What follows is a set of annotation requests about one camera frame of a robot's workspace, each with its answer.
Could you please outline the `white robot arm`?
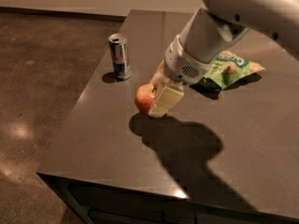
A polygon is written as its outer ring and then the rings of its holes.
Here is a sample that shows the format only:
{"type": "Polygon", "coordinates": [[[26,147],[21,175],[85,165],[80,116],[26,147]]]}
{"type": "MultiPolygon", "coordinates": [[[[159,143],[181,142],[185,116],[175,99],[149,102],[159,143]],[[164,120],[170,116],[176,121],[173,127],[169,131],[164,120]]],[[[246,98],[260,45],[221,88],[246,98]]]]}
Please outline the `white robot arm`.
{"type": "Polygon", "coordinates": [[[299,0],[202,0],[167,48],[150,83],[157,88],[148,114],[160,118],[183,97],[224,50],[248,30],[258,31],[299,58],[299,0]]]}

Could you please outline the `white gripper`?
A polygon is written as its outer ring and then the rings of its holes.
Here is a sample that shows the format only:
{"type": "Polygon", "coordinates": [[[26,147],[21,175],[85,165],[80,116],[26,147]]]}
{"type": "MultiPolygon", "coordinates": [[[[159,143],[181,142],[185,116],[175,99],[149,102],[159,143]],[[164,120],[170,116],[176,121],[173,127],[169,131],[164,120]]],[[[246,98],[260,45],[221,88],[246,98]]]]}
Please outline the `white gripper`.
{"type": "Polygon", "coordinates": [[[161,118],[183,98],[181,82],[194,84],[203,77],[212,63],[211,57],[205,57],[205,49],[206,45],[201,44],[199,37],[175,37],[149,82],[156,89],[149,116],[161,118]],[[164,74],[178,82],[164,84],[164,74]]]}

